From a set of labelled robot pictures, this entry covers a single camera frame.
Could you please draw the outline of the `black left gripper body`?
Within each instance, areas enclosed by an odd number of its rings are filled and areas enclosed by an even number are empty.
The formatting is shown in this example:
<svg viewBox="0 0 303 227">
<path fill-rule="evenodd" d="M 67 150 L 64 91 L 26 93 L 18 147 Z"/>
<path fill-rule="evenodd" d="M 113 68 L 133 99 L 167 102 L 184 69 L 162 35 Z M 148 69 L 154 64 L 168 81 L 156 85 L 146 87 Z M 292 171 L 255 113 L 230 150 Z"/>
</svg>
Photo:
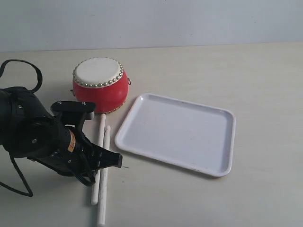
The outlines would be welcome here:
<svg viewBox="0 0 303 227">
<path fill-rule="evenodd" d="M 92 176 L 93 143 L 75 127 L 65 126 L 55 142 L 30 156 L 62 176 Z"/>
</svg>

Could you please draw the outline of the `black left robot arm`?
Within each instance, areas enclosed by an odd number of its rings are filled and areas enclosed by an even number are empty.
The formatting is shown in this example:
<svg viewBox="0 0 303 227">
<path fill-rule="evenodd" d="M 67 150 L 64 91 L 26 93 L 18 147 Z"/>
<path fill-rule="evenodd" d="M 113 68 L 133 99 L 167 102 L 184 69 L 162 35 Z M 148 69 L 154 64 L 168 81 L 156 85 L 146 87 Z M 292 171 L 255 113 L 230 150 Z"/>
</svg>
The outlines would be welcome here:
<svg viewBox="0 0 303 227">
<path fill-rule="evenodd" d="M 52 114 L 24 87 L 0 91 L 0 143 L 13 158 L 36 161 L 63 176 L 122 166 L 122 155 L 90 142 L 82 128 L 92 102 L 58 101 Z"/>
</svg>

